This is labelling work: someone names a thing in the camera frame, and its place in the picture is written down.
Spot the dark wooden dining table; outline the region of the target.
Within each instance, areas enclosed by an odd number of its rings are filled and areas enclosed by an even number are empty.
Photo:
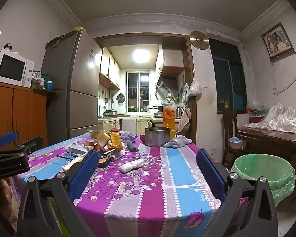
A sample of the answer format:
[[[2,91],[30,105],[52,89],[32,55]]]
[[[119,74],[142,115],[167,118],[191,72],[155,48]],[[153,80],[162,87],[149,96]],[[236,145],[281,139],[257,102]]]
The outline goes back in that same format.
[[[247,143],[250,153],[281,157],[296,168],[296,134],[242,126],[237,137]]]

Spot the white cloth bundle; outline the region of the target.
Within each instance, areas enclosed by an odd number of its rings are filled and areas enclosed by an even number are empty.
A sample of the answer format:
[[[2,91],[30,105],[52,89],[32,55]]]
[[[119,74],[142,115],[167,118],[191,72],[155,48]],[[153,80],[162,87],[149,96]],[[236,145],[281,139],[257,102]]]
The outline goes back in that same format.
[[[145,160],[144,159],[136,159],[134,161],[130,161],[127,163],[122,164],[121,166],[119,166],[119,171],[122,173],[128,173],[132,170],[136,170],[138,168],[143,167],[145,164]]]

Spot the steel pot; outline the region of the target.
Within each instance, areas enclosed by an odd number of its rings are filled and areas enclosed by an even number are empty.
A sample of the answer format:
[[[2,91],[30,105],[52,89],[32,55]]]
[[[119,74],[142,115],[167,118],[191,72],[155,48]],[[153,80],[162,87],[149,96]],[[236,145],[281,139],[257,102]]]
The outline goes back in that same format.
[[[160,148],[168,143],[171,134],[177,134],[177,130],[171,130],[168,127],[146,127],[145,144],[149,147]]]

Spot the hanging white plastic bag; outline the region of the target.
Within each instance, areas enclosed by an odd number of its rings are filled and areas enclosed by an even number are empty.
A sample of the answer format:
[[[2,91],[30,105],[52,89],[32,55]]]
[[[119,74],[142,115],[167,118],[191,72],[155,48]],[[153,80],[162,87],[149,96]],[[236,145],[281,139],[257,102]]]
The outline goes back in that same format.
[[[199,80],[197,78],[193,78],[190,88],[189,88],[189,96],[193,97],[199,97],[203,93],[201,89],[201,85],[199,83]]]

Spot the orange juice bottle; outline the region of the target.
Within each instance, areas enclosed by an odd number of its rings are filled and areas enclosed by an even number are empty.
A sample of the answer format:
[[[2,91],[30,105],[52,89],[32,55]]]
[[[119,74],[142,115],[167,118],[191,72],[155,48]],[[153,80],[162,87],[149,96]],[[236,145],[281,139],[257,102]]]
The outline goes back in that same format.
[[[171,93],[167,93],[162,106],[162,122],[164,127],[170,129],[170,139],[176,135],[175,119],[175,100]]]

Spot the red box behind pot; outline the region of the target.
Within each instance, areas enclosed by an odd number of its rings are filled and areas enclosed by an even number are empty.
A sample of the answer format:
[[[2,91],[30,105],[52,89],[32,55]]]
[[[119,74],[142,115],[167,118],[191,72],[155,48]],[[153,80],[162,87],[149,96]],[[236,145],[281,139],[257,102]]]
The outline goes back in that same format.
[[[145,134],[140,134],[140,140],[141,140],[142,142],[145,142]]]

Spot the white plastic sheet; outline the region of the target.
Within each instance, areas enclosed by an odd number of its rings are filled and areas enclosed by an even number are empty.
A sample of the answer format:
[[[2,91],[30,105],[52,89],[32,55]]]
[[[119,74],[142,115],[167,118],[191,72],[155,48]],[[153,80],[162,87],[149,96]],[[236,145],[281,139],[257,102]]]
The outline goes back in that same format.
[[[261,122],[243,127],[296,134],[296,109],[278,103],[269,109]]]

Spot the dark green rolled cloth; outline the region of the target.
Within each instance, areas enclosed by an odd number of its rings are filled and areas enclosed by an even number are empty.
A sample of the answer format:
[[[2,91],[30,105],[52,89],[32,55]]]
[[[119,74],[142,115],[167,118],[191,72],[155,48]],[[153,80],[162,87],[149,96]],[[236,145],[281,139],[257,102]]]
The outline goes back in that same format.
[[[131,152],[138,152],[139,151],[139,149],[130,142],[127,143],[127,147]]]

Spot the purple snack bag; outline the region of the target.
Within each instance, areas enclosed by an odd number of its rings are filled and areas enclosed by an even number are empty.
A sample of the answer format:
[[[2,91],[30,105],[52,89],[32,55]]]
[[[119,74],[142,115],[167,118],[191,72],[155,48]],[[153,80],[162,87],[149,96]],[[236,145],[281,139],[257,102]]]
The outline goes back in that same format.
[[[120,139],[124,144],[133,143],[137,139],[137,134],[132,134],[127,131],[122,131],[120,134]]]

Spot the white microwave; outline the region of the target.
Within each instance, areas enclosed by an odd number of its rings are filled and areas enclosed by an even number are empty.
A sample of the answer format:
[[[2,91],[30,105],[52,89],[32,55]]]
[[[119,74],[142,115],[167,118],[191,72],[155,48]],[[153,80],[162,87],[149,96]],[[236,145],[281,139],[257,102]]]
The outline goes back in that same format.
[[[35,62],[4,48],[0,51],[0,82],[31,87]]]

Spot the dark window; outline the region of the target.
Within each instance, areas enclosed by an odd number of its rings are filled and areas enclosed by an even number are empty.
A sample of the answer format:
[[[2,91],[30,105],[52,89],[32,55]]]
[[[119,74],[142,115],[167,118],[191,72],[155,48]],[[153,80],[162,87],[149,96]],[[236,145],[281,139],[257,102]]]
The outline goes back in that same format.
[[[216,81],[218,113],[225,109],[247,113],[244,71],[238,47],[209,39]]]

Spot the framed elephant picture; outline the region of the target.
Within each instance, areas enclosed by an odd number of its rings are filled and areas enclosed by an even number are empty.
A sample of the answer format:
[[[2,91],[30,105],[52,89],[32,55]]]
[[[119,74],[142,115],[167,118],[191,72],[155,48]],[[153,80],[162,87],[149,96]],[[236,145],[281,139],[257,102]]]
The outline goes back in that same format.
[[[295,51],[281,22],[264,32],[261,37],[271,60]]]

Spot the kitchen window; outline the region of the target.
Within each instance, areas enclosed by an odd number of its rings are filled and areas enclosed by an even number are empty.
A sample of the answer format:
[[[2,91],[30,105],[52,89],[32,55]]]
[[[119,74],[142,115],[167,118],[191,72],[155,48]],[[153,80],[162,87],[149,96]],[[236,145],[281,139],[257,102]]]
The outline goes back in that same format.
[[[127,112],[149,112],[150,73],[127,73]]]

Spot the gold orange foil package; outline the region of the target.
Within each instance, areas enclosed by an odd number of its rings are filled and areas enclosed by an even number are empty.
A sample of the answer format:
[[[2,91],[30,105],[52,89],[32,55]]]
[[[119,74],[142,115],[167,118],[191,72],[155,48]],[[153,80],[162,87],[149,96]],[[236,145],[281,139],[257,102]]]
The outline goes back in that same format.
[[[118,151],[121,151],[123,149],[123,146],[122,146],[119,132],[109,132],[108,135],[109,135],[110,141],[111,141],[110,148],[117,149]]]

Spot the orange wooden cabinet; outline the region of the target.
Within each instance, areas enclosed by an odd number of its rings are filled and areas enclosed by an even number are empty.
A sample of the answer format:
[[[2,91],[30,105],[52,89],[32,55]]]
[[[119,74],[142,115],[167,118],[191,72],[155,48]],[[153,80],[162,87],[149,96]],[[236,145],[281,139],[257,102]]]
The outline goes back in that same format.
[[[0,82],[0,136],[11,132],[18,134],[18,139],[3,146],[4,149],[37,136],[43,138],[44,148],[49,145],[46,114],[54,96],[54,91]]]

